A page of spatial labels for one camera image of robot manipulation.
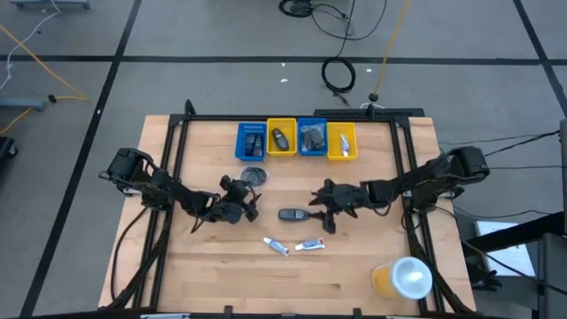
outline clear cup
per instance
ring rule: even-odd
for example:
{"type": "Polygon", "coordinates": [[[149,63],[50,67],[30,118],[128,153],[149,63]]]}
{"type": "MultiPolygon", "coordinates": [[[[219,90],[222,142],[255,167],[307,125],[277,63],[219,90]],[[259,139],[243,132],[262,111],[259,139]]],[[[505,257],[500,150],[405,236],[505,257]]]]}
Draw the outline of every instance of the clear cup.
{"type": "Polygon", "coordinates": [[[414,257],[403,257],[372,270],[372,287],[384,298],[424,298],[431,291],[431,271],[414,257]]]}

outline black metal frame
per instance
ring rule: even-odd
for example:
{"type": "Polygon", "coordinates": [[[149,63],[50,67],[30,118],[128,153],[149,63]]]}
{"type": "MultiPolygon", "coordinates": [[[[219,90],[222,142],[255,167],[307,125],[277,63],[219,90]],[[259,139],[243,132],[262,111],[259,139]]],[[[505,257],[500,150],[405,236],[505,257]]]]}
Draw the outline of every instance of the black metal frame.
{"type": "MultiPolygon", "coordinates": [[[[268,118],[298,118],[298,117],[325,117],[329,121],[355,121],[355,122],[380,122],[380,123],[388,123],[390,126],[390,132],[392,134],[392,148],[393,154],[396,162],[396,168],[398,175],[404,174],[404,164],[403,158],[401,154],[400,148],[400,138],[398,134],[398,129],[401,128],[404,137],[406,146],[408,149],[408,160],[410,169],[414,169],[417,167],[417,160],[416,160],[416,153],[414,150],[414,143],[411,135],[411,129],[409,126],[409,119],[408,116],[419,116],[423,117],[423,110],[422,109],[396,109],[396,110],[374,110],[369,109],[368,111],[362,110],[316,110],[315,115],[313,116],[295,116],[295,115],[197,115],[195,110],[190,105],[188,101],[185,106],[185,114],[171,114],[169,117],[169,123],[167,126],[167,133],[166,133],[166,141],[164,144],[163,155],[161,158],[160,166],[162,168],[167,168],[167,163],[169,161],[169,157],[171,154],[171,149],[173,146],[173,136],[175,129],[178,125],[181,125],[181,134],[179,137],[179,144],[177,145],[177,154],[175,156],[175,166],[174,171],[172,172],[174,178],[179,178],[179,174],[181,171],[181,165],[183,162],[183,152],[185,149],[185,142],[187,138],[188,128],[190,121],[266,121],[268,118]]],[[[405,215],[405,223],[407,225],[408,231],[414,231],[414,222],[410,212],[408,211],[408,205],[406,201],[402,200],[402,206],[405,215]]],[[[433,244],[431,240],[431,232],[429,229],[429,223],[427,220],[427,214],[419,214],[420,222],[422,224],[422,235],[423,235],[423,243],[424,249],[430,258],[433,265],[436,265],[435,261],[435,253],[433,252],[433,244]]],[[[145,243],[144,243],[144,250],[142,254],[142,261],[145,260],[148,253],[151,250],[151,246],[154,240],[154,236],[156,233],[157,228],[157,220],[159,217],[159,212],[152,211],[150,216],[150,221],[148,223],[148,230],[146,233],[145,243]]],[[[166,221],[171,221],[173,218],[173,209],[167,210],[165,212],[165,219],[166,221]]],[[[171,227],[171,222],[164,222],[164,225],[168,225],[171,227]]],[[[155,268],[155,279],[153,281],[153,286],[151,288],[151,300],[150,300],[150,309],[157,310],[158,301],[159,301],[159,293],[161,289],[161,281],[163,277],[163,271],[165,266],[165,260],[167,256],[167,242],[165,249],[163,250],[162,254],[159,256],[157,261],[157,266],[155,268]]],[[[141,299],[142,295],[144,294],[144,284],[141,284],[140,287],[136,290],[133,300],[133,307],[141,307],[141,299]]],[[[438,287],[433,285],[433,298],[435,300],[436,311],[440,313],[445,312],[445,306],[443,302],[443,297],[438,289],[438,287]]],[[[418,306],[420,315],[428,312],[427,302],[425,299],[418,300],[418,306]]],[[[206,317],[206,318],[237,318],[241,315],[232,315],[232,307],[226,306],[224,313],[218,314],[194,314],[191,313],[191,317],[206,317]]],[[[281,314],[274,314],[274,315],[242,315],[243,317],[254,317],[254,318],[282,318],[283,315],[281,314]]],[[[301,318],[384,318],[384,316],[374,316],[374,315],[362,315],[360,309],[355,308],[353,310],[353,316],[351,315],[301,315],[301,318]]]]}

